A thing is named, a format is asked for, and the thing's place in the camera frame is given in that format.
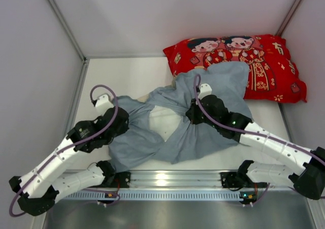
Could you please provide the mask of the white pillow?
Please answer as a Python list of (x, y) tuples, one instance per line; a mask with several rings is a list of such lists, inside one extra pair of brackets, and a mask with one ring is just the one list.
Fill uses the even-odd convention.
[(149, 129), (160, 135), (164, 142), (178, 142), (182, 119), (181, 115), (170, 108), (154, 106), (149, 113)]

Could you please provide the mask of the green beige patchwork pillowcase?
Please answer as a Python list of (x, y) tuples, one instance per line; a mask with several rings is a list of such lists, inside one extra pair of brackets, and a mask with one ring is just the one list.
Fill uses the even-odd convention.
[[(236, 146), (235, 141), (222, 137), (209, 125), (191, 124), (185, 113), (194, 98), (194, 77), (200, 75), (201, 82), (211, 86), (212, 94), (220, 98), (229, 111), (250, 117), (251, 111), (243, 99), (248, 73), (249, 66), (243, 62), (217, 63), (206, 70), (194, 69), (179, 74), (173, 85), (153, 90), (145, 102), (127, 95), (119, 96), (119, 107), (129, 114), (129, 129), (109, 145), (112, 166), (124, 172), (150, 159), (175, 164)], [(164, 142), (149, 129), (149, 113), (154, 106), (170, 108), (183, 117), (178, 142)]]

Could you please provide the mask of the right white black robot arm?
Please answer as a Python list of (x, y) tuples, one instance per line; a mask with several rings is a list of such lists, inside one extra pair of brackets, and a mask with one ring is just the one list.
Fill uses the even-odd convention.
[(310, 149), (281, 139), (251, 118), (229, 111), (212, 94), (193, 98), (186, 116), (192, 124), (209, 125), (222, 137), (255, 148), (278, 162), (243, 161), (237, 170), (242, 183), (279, 184), (312, 200), (324, 198), (324, 148)]

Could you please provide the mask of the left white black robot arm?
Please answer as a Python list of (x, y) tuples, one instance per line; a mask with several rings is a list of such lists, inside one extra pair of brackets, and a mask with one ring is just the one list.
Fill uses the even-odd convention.
[(94, 120), (79, 121), (44, 161), (29, 173), (12, 177), (9, 185), (16, 193), (13, 202), (19, 205), (22, 214), (39, 216), (72, 193), (114, 182), (117, 172), (107, 160), (97, 161), (70, 176), (63, 173), (76, 161), (124, 134), (128, 120), (127, 111), (113, 107)]

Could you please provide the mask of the red cartoon couple pillow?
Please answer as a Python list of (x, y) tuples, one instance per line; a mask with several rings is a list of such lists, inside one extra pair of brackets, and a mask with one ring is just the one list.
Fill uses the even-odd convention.
[(274, 35), (192, 38), (163, 50), (173, 76), (217, 63), (240, 61), (249, 66), (245, 99), (295, 104), (307, 101), (286, 40)]

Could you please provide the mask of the left black base bracket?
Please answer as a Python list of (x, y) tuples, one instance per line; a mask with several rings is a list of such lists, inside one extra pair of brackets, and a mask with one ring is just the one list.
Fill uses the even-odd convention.
[(131, 181), (131, 172), (116, 173), (111, 184), (113, 188), (129, 188)]

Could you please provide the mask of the black base bracket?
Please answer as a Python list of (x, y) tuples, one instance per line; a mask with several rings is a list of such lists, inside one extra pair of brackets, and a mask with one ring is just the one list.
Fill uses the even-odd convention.
[(129, 188), (131, 181), (131, 172), (116, 173), (111, 184), (113, 188)]
[(246, 175), (237, 172), (221, 172), (220, 177), (222, 187), (231, 191), (239, 191), (243, 188), (266, 188), (268, 185), (266, 182), (252, 182)]

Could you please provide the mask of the aluminium mounting rail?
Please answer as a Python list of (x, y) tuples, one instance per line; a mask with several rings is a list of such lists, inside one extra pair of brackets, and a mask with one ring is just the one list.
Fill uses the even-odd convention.
[[(131, 171), (130, 189), (194, 189), (194, 188), (223, 188), (221, 172), (241, 171)], [(111, 187), (115, 174), (107, 175), (93, 167), (79, 173), (64, 174), (59, 178), (56, 187), (70, 189), (72, 192), (83, 189), (115, 189)], [(297, 176), (285, 166), (267, 166), (247, 176), (252, 182), (266, 182), (273, 185), (293, 187)]]

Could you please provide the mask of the right black base bracket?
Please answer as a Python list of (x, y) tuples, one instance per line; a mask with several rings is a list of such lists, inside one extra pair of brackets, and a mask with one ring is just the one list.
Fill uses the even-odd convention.
[(220, 177), (222, 187), (231, 191), (239, 191), (243, 188), (266, 188), (268, 185), (266, 182), (252, 182), (246, 175), (237, 172), (221, 172)]

